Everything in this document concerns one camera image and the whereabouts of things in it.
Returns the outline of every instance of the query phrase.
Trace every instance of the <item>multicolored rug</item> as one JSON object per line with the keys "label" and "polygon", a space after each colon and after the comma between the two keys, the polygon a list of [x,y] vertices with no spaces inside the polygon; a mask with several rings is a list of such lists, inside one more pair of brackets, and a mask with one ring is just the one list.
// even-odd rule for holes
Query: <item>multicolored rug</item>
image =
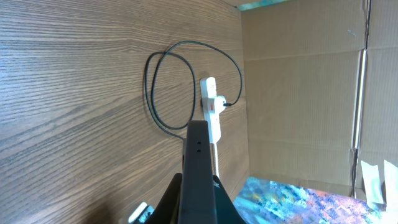
{"label": "multicolored rug", "polygon": [[381,213],[353,198],[249,177],[234,201],[247,223],[379,223]]}

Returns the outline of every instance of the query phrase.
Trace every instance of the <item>wood grain surface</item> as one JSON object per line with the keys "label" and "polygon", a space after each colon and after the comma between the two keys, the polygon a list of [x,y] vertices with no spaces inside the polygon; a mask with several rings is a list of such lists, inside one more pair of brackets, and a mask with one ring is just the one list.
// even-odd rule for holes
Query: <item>wood grain surface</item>
{"label": "wood grain surface", "polygon": [[[0,223],[110,223],[141,201],[156,206],[182,171],[182,142],[150,117],[143,70],[152,52],[187,39],[243,70],[240,12],[220,0],[0,1]],[[227,58],[194,45],[175,52],[197,85],[216,77],[218,93],[236,98]],[[185,64],[167,58],[156,93],[168,124],[187,122]],[[234,199],[248,175],[244,91],[220,120],[221,181]]]}

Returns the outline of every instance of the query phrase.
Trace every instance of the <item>black cable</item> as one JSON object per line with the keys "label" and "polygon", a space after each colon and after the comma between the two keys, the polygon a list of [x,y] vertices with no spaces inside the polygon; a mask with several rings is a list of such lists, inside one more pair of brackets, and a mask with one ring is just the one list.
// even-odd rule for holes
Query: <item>black cable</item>
{"label": "black cable", "polygon": [[[205,47],[209,47],[209,48],[211,48],[213,50],[216,50],[216,51],[222,53],[223,55],[228,57],[235,64],[236,68],[238,69],[239,76],[240,76],[240,79],[241,79],[241,87],[239,89],[239,94],[238,94],[238,97],[235,100],[235,102],[233,102],[233,103],[225,103],[224,106],[233,106],[236,102],[238,102],[239,98],[241,97],[241,93],[242,93],[243,76],[242,76],[242,72],[241,72],[241,69],[239,68],[238,64],[227,53],[225,53],[222,50],[217,49],[216,47],[213,47],[211,45],[204,44],[202,42],[198,42],[198,41],[194,41],[194,40],[184,40],[184,41],[178,42],[175,45],[171,46],[171,48],[169,48],[165,52],[155,52],[155,53],[153,53],[153,54],[151,54],[149,56],[149,58],[147,60],[147,63],[145,65],[145,70],[144,70],[144,82],[145,82],[144,85],[145,85],[145,96],[146,96],[146,100],[147,100],[147,104],[148,104],[150,115],[154,119],[156,125],[158,125],[158,127],[161,130],[163,130],[165,133],[167,133],[167,134],[169,134],[171,136],[174,136],[176,138],[179,138],[181,140],[184,140],[183,137],[181,137],[179,135],[176,135],[174,133],[171,133],[170,131],[166,130],[164,127],[168,128],[168,129],[171,129],[171,130],[180,130],[180,129],[183,129],[183,128],[187,127],[188,126],[188,122],[186,124],[184,124],[183,126],[181,126],[181,127],[169,126],[168,124],[164,123],[162,121],[162,119],[159,117],[159,114],[157,113],[156,106],[155,106],[155,83],[156,83],[157,72],[159,71],[159,68],[160,68],[160,65],[162,64],[163,59],[166,56],[171,55],[171,56],[177,57],[180,60],[182,60],[186,65],[188,65],[189,69],[191,70],[192,78],[193,78],[193,106],[192,106],[192,112],[191,112],[191,115],[190,115],[188,121],[192,120],[192,118],[193,118],[193,114],[195,112],[196,92],[197,92],[195,73],[193,71],[193,68],[192,68],[191,64],[188,62],[187,59],[183,58],[181,55],[178,55],[178,54],[175,54],[175,53],[171,52],[174,48],[176,48],[177,46],[182,45],[182,44],[198,44],[198,45],[202,45],[202,46],[205,46]],[[157,65],[156,65],[156,69],[155,69],[155,73],[154,73],[154,79],[152,81],[151,94],[150,94],[150,98],[151,98],[152,102],[150,103],[149,102],[149,93],[148,93],[148,68],[149,68],[149,64],[150,64],[150,61],[152,60],[152,58],[155,55],[158,55],[158,54],[162,54],[163,56],[159,59],[159,61],[157,62]]]}

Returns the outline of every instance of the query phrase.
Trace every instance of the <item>coiled black cable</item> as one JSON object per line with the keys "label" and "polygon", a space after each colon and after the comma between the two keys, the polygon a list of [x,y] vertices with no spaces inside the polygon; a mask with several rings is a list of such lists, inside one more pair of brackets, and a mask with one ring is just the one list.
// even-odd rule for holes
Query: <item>coiled black cable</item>
{"label": "coiled black cable", "polygon": [[[193,68],[192,68],[191,64],[188,62],[187,59],[183,58],[181,55],[178,55],[178,54],[175,54],[175,53],[171,52],[174,48],[176,48],[177,46],[182,45],[182,44],[198,44],[198,45],[202,45],[202,46],[205,46],[205,47],[209,47],[209,48],[211,48],[213,50],[216,50],[216,51],[222,53],[223,55],[228,57],[235,64],[236,68],[238,69],[239,76],[240,76],[240,79],[241,79],[241,87],[239,89],[239,94],[238,94],[237,99],[233,103],[225,103],[224,106],[233,106],[236,102],[238,102],[239,98],[241,97],[241,93],[242,93],[243,76],[242,76],[242,72],[241,72],[241,69],[239,68],[238,64],[227,53],[225,53],[222,50],[217,49],[216,47],[213,47],[211,45],[208,45],[208,44],[205,44],[205,43],[202,43],[202,42],[198,42],[198,41],[194,41],[194,40],[184,40],[184,41],[178,42],[175,45],[171,46],[171,48],[169,48],[165,52],[155,52],[155,53],[153,53],[153,54],[151,54],[149,56],[149,58],[147,59],[147,63],[145,65],[145,70],[144,70],[144,86],[145,86],[145,96],[146,96],[147,105],[148,105],[148,108],[149,108],[150,115],[154,119],[156,125],[158,125],[158,127],[161,130],[163,130],[165,133],[167,133],[167,134],[169,134],[171,136],[174,136],[176,138],[179,138],[181,140],[184,140],[183,137],[181,137],[181,136],[179,136],[177,134],[171,133],[170,131],[166,130],[164,127],[168,128],[168,129],[171,129],[171,130],[180,130],[180,129],[183,129],[183,128],[187,127],[188,126],[188,122],[186,124],[184,124],[183,126],[181,126],[181,127],[172,127],[172,126],[170,126],[170,125],[168,125],[168,124],[166,124],[166,123],[164,123],[162,121],[162,119],[159,117],[159,114],[157,113],[156,106],[155,106],[155,83],[156,83],[157,72],[159,71],[159,68],[160,68],[160,65],[162,64],[163,59],[166,56],[171,55],[171,56],[177,57],[180,60],[182,60],[186,65],[188,65],[189,69],[191,70],[192,79],[193,79],[193,106],[192,106],[192,112],[191,112],[191,115],[190,115],[188,121],[192,120],[192,118],[193,118],[193,114],[195,112],[196,92],[197,92],[196,80],[195,80],[195,72],[193,71]],[[152,58],[154,56],[158,55],[158,54],[162,54],[163,56],[159,59],[159,61],[157,62],[157,65],[156,65],[156,69],[155,69],[155,73],[154,73],[154,79],[152,81],[152,89],[151,89],[151,94],[150,94],[151,102],[150,102],[149,101],[149,92],[148,92],[148,68],[149,68],[149,64],[150,64],[150,61],[152,60]]]}

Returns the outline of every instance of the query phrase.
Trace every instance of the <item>white plug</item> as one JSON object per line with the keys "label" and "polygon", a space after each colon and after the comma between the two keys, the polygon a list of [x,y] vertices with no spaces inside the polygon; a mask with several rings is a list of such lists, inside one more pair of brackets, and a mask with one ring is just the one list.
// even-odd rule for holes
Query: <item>white plug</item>
{"label": "white plug", "polygon": [[219,114],[225,110],[226,103],[224,96],[217,96],[216,79],[213,77],[202,78],[200,80],[201,100],[203,105],[203,115],[209,127],[210,143],[214,144],[214,162],[216,175],[218,172],[218,152],[217,142],[221,138],[221,125]]}

